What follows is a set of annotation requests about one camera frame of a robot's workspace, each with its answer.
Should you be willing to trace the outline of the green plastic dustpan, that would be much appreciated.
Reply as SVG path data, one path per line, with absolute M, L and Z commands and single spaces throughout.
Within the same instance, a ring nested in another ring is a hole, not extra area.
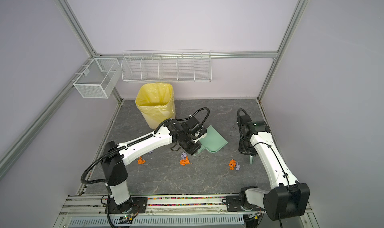
M 207 134 L 199 142 L 201 147 L 193 156 L 198 156 L 203 151 L 216 153 L 228 144 L 228 141 L 213 126 L 207 128 Z

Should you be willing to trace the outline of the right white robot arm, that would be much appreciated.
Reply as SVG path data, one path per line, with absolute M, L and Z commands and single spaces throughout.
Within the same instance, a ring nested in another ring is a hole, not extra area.
M 266 122 L 254 122 L 246 110 L 240 108 L 237 111 L 237 125 L 240 134 L 239 152 L 261 159 L 271 187 L 270 191 L 258 187 L 242 188 L 242 208 L 248 211 L 259 207 L 272 221 L 303 216 L 310 188 L 306 183 L 300 183 L 288 168 Z

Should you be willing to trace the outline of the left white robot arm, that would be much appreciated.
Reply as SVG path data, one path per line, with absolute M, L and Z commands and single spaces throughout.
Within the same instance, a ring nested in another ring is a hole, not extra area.
M 197 112 L 183 119 L 166 119 L 154 131 L 137 139 L 116 144 L 106 144 L 104 153 L 92 162 L 81 175 L 83 185 L 103 183 L 109 194 L 107 204 L 115 205 L 121 212 L 128 212 L 134 201 L 128 188 L 128 172 L 126 166 L 157 148 L 173 145 L 179 146 L 188 155 L 193 155 L 201 148 L 200 140 L 207 135 L 204 127 L 210 109 L 203 107 L 198 112 L 206 111 L 200 122 Z

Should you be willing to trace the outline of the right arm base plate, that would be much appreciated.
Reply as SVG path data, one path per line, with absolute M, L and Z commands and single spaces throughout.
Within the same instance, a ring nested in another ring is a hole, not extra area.
M 256 205 L 247 205 L 240 198 L 240 195 L 229 195 L 222 199 L 228 212 L 264 212 L 265 210 Z

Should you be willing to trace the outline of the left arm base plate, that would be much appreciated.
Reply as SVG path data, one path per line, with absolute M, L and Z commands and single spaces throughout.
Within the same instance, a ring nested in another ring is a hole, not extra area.
M 130 199 L 117 205 L 113 197 L 107 200 L 105 214 L 142 214 L 146 212 L 147 197 L 130 197 Z

